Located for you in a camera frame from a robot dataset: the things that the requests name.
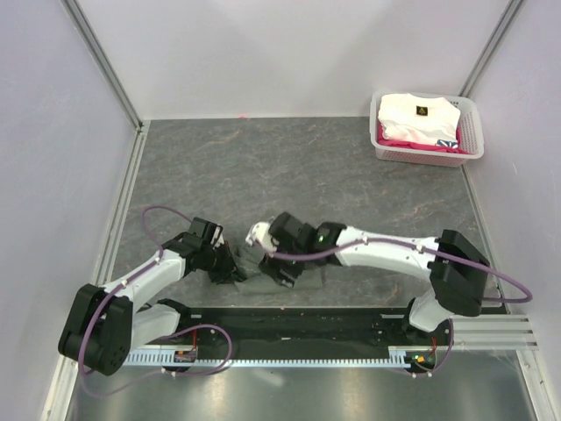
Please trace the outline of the grey cloth napkin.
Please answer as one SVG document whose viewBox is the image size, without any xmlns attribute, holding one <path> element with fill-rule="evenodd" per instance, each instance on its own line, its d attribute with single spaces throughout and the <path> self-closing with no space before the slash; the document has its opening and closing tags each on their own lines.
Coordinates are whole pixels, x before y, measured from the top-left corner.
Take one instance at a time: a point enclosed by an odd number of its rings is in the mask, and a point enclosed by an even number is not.
<svg viewBox="0 0 561 421">
<path fill-rule="evenodd" d="M 257 247 L 248 245 L 235 246 L 233 248 L 233 259 L 243 281 L 234 282 L 238 292 L 243 295 L 271 295 L 300 290 L 322 289 L 325 283 L 325 270 L 316 268 L 305 270 L 295 281 L 293 287 L 286 287 L 275 282 L 270 276 L 263 274 L 258 265 L 264 254 Z"/>
</svg>

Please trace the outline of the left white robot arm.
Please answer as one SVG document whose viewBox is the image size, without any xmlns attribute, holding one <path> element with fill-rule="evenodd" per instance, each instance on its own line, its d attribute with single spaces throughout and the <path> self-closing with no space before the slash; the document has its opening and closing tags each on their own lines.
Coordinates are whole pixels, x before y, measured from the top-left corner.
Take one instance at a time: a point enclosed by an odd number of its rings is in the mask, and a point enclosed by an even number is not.
<svg viewBox="0 0 561 421">
<path fill-rule="evenodd" d="M 78 289 L 58 342 L 58 352 L 102 375 L 115 374 L 130 351 L 156 339 L 185 344 L 192 335 L 190 308 L 173 299 L 151 303 L 167 286 L 203 271 L 217 283 L 241 274 L 224 228 L 194 218 L 188 229 L 159 244 L 156 253 L 127 275 L 102 287 Z"/>
</svg>

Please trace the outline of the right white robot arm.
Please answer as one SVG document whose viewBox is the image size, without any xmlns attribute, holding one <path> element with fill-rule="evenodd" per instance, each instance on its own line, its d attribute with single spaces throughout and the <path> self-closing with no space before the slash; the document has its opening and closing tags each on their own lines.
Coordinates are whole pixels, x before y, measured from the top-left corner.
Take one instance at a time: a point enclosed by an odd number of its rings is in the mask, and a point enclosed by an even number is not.
<svg viewBox="0 0 561 421">
<path fill-rule="evenodd" d="M 453 316 L 475 318 L 482 311 L 489 261 L 460 232 L 396 237 L 336 222 L 313 226 L 283 212 L 256 223 L 245 241 L 263 250 L 260 270 L 289 288 L 304 271 L 328 265 L 379 268 L 427 282 L 429 289 L 412 299 L 401 323 L 411 345 L 423 344 Z"/>
</svg>

